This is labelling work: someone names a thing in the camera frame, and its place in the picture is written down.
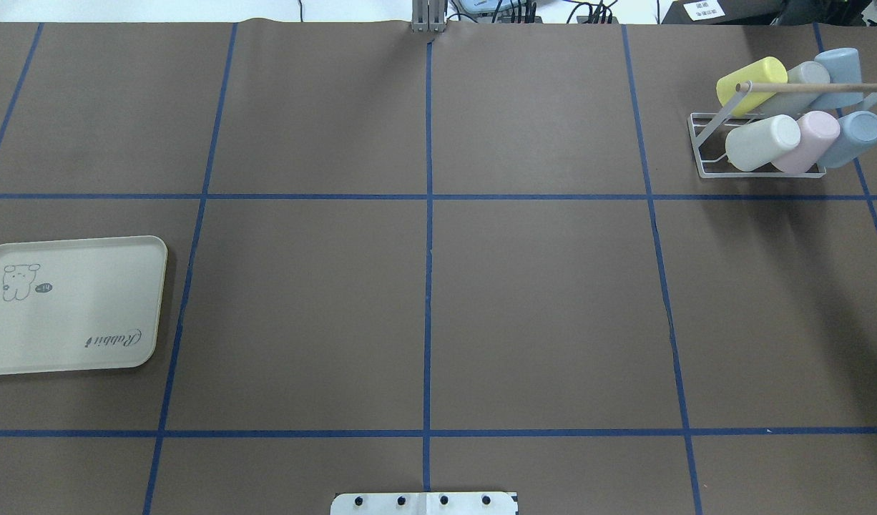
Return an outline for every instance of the pink cup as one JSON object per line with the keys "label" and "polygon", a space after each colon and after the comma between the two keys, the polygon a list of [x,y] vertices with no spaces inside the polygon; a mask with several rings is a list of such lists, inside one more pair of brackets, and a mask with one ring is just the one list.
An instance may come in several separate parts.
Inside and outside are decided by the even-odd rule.
{"label": "pink cup", "polygon": [[814,166],[840,133],[840,125],[832,114],[811,111],[798,118],[801,143],[794,150],[773,160],[773,166],[785,173],[804,173]]}

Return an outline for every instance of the yellow cup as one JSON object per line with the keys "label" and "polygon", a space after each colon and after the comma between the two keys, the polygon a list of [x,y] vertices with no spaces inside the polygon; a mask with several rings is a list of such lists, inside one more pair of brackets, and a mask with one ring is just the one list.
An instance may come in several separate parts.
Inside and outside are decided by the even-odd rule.
{"label": "yellow cup", "polygon": [[[715,92],[719,97],[719,102],[722,102],[722,105],[727,104],[727,101],[734,97],[734,94],[737,92],[735,86],[737,86],[738,82],[746,81],[786,84],[788,82],[788,71],[785,70],[785,65],[779,59],[773,57],[765,57],[760,59],[760,61],[750,63],[742,69],[730,72],[719,79],[715,85]],[[734,108],[732,114],[739,117],[741,114],[750,113],[758,105],[768,101],[773,95],[773,92],[752,92],[752,94],[743,97],[743,101]]]}

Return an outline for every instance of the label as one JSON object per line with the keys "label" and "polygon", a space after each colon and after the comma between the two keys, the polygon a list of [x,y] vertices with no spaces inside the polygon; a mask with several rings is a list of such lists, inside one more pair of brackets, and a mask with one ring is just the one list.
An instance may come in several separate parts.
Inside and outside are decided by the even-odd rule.
{"label": "label", "polygon": [[716,19],[719,16],[724,16],[722,6],[719,5],[717,0],[690,2],[689,4],[683,4],[683,9],[687,9],[687,14],[690,15],[690,19],[693,21],[701,19]]}
{"label": "label", "polygon": [[128,330],[120,335],[96,335],[89,336],[86,340],[85,348],[107,348],[107,346],[124,346],[128,348],[131,345],[139,343],[143,337],[143,332],[139,329]]}

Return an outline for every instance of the cartoon bear drawing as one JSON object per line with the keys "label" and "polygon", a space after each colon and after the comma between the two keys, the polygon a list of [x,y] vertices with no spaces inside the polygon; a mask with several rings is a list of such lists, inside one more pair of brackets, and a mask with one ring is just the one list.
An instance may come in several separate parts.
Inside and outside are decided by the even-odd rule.
{"label": "cartoon bear drawing", "polygon": [[24,300],[41,265],[7,265],[3,268],[3,300]]}

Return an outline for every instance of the white cup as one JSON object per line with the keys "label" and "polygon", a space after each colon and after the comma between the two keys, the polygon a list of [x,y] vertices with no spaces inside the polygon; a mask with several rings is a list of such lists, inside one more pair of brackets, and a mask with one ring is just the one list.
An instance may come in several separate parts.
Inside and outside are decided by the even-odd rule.
{"label": "white cup", "polygon": [[753,170],[784,156],[801,143],[798,122],[787,114],[734,128],[727,134],[727,160],[741,172]]}

